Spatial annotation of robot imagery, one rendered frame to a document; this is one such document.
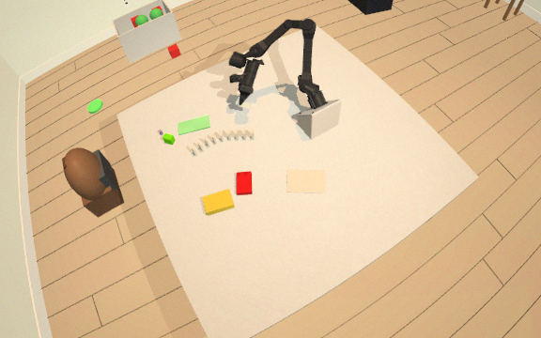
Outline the small green block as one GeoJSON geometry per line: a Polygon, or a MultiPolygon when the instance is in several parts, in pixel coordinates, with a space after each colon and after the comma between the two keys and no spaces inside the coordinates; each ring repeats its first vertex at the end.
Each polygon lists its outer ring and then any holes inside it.
{"type": "Polygon", "coordinates": [[[163,136],[163,140],[164,140],[165,143],[171,144],[171,145],[176,141],[176,139],[174,138],[174,136],[173,136],[173,135],[170,135],[170,134],[165,134],[165,135],[163,136]]]}

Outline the red rectangular block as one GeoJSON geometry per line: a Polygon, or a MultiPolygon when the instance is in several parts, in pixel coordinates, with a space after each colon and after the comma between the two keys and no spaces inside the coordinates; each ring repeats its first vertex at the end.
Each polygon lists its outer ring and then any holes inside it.
{"type": "Polygon", "coordinates": [[[237,195],[252,194],[252,172],[237,173],[237,195]]]}

